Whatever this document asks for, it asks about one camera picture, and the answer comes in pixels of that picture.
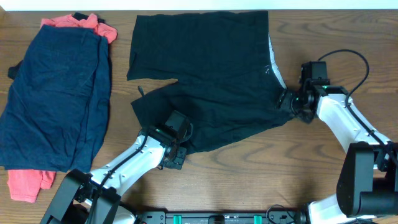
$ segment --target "pink fabric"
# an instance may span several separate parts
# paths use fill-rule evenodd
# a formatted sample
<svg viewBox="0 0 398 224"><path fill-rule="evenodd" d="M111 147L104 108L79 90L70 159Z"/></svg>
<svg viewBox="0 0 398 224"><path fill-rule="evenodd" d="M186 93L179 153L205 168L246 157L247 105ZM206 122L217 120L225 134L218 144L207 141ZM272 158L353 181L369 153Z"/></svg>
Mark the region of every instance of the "pink fabric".
<svg viewBox="0 0 398 224"><path fill-rule="evenodd" d="M9 170L11 199L34 203L40 189L50 189L56 172L41 170Z"/></svg>
<svg viewBox="0 0 398 224"><path fill-rule="evenodd" d="M98 22L98 18L95 14L90 14L87 19L82 19L80 21L73 18L71 14L53 19L42 19L42 24L40 25L40 28L43 25L53 27L92 28L94 29L95 34L107 38L109 44L114 41L116 39L116 36L118 35L118 31L115 28Z"/></svg>

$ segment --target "wire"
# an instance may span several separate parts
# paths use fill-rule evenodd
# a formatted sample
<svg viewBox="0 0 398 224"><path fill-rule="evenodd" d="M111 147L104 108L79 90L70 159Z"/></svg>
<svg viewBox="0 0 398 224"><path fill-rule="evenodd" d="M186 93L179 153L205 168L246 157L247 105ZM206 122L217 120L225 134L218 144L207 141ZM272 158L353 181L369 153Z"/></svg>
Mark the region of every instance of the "wire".
<svg viewBox="0 0 398 224"><path fill-rule="evenodd" d="M279 205L279 204L271 205L271 207L268 208L268 210L267 210L267 212L266 212L266 218L268 219L269 222L271 222L272 224L278 224L278 223L272 221L272 220L269 218L269 212L270 212L271 209L274 208L275 206L279 206L279 207L283 208L283 209L286 211L286 213L289 215L289 217L292 218L293 221L290 222L290 223L287 223L287 224L293 224L293 223L294 223L294 217L289 213L289 211L287 210L287 208L285 208L283 205Z"/></svg>
<svg viewBox="0 0 398 224"><path fill-rule="evenodd" d="M100 197L102 188L104 187L106 181L112 176L112 174L119 168L121 167L125 162L127 162L129 159L131 159L133 156L135 156L138 152L141 152L142 148L145 146L145 143L147 142L148 139L148 133L145 135L145 138L142 142L142 144L140 145L140 147L137 148L136 151L134 151L130 156L127 156L125 159L123 159L120 163L118 163L115 167L113 167L111 170L108 171L108 173L105 175L104 179L101 181L101 184L99 185L99 187L97 188L97 191L94 195L93 198L93 203L91 204L91 208L90 208L90 212L88 214L88 218L87 218L87 224L91 224L91 221L93 219L94 216L94 212L95 212L95 207L98 201L98 198Z"/></svg>
<svg viewBox="0 0 398 224"><path fill-rule="evenodd" d="M318 59L318 61L324 59L325 57L331 55L331 54L335 54L338 52L349 52L352 54L355 54L357 56L359 56L363 62L365 63L366 66L366 74L365 77L353 88L353 90L351 90L345 98L345 106L348 109L348 111L353 115L353 117L358 121L358 123L369 133L370 136L372 136L382 147L383 150L389 155L389 157L391 158L391 161L396 165L396 167L398 167L398 160L396 158L396 156L392 153L392 147L391 144L387 144L385 145L384 142L382 140L379 139L379 137L377 137L374 133L374 130L371 130L362 120L361 118L358 117L358 115L355 114L355 112L353 111L353 109L351 108L351 103L348 103L348 100L350 98L350 96L355 92L355 90L357 90L368 78L369 76L369 62L368 60L366 60L365 56L363 56L362 54L360 54L359 52L356 52L355 50L350 50L350 49L339 49L339 50L334 50L332 52L329 52L327 54L325 54L324 56L320 57Z"/></svg>

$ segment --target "wooden table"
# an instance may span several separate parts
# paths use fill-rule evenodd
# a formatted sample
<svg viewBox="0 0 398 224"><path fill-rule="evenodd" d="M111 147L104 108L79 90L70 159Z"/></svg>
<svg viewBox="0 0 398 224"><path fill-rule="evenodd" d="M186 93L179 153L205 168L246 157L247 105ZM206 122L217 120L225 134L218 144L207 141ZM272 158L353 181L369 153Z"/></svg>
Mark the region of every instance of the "wooden table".
<svg viewBox="0 0 398 224"><path fill-rule="evenodd" d="M36 35L40 19L71 12L11 12L0 21L0 111L7 102L12 80L7 69L19 62ZM111 44L113 62L111 117L104 145L93 169L127 149L140 125L130 102L140 97L137 86L151 91L174 80L126 81L132 31L138 14L181 12L96 12L117 28ZM391 139L398 140L398 12L397 11L271 11L271 34L276 62L287 86L297 88L300 65L336 49L353 49L369 60L367 82L354 102L367 119ZM364 64L355 55L327 58L335 85L352 89L364 76ZM335 193L345 154L328 127L319 120L304 124L292 120L212 152L189 155L182 170L152 170L127 191L123 200L138 208L169 210L266 210L279 203L301 207L305 202ZM7 172L0 170L0 223L38 223L58 189L58 173L50 190L36 203L12 201ZM397 223L384 218L380 223Z"/></svg>

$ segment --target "black cable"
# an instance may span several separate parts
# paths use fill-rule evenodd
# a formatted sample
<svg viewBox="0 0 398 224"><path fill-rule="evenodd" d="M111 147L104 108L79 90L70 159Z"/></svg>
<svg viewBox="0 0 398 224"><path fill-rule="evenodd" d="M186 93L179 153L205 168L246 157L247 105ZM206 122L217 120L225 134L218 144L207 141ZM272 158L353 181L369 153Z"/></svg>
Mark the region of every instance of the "black cable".
<svg viewBox="0 0 398 224"><path fill-rule="evenodd" d="M94 216L94 211L95 211L95 207L98 201L98 198L100 197L102 188L104 187L106 181L112 176L112 174L119 168L121 167L125 162L127 162L129 159L131 159L133 156L135 156L138 152L141 152L142 148L145 146L145 143L147 142L148 139L148 133L145 135L145 138L142 142L142 144L140 145L140 147L137 148L137 150L135 152L133 152L130 156L127 156L125 159L123 159L120 163L118 163L115 167L113 167L111 170L108 171L108 173L105 175L104 179L101 181L101 184L99 185L93 201L91 203L91 208L90 208L90 212L88 214L88 218L87 218L87 222L86 224L91 224L91 221L93 219Z"/></svg>
<svg viewBox="0 0 398 224"><path fill-rule="evenodd" d="M331 55L331 54L335 54L338 52L350 52L353 54L356 54L357 56L359 56L363 62L365 63L366 66L366 74L365 77L353 88L353 90L351 90L347 95L346 95L346 99L345 99L345 106L348 109L348 111L353 115L353 117L358 121L358 123L369 133L370 136L372 136L382 147L383 150L389 155L389 157L391 158L391 161L396 165L396 167L398 167L398 160L396 158L396 156L392 153L391 147L386 146L384 144L384 142L382 140L379 139L379 137L377 137L374 133L374 130L371 130L359 117L358 115L355 114L355 112L353 111L353 109L351 108L351 103L348 103L348 100L350 98L350 96L355 92L355 90L357 90L364 82L365 80L368 78L369 76L369 63L368 60L366 60L366 58L360 54L359 52L356 52L355 50L350 50L350 49L339 49L339 50L334 50L332 52L329 52L327 54L325 54L324 56L320 57L318 59L318 61L324 59L325 57Z"/></svg>
<svg viewBox="0 0 398 224"><path fill-rule="evenodd" d="M289 217L292 218L293 221L290 222L290 223L287 223L287 224L293 224L293 223L294 223L294 217L289 213L289 211L287 210L287 208L285 208L283 205L279 205L279 204L271 205L271 207L268 208L268 210L267 210L267 212L266 212L266 218L268 219L269 222L271 222L272 224L278 224L278 223L272 221L272 220L269 218L269 212L270 212L271 209L274 208L275 206L279 206L279 207L283 208L283 209L286 211L286 213L289 215Z"/></svg>

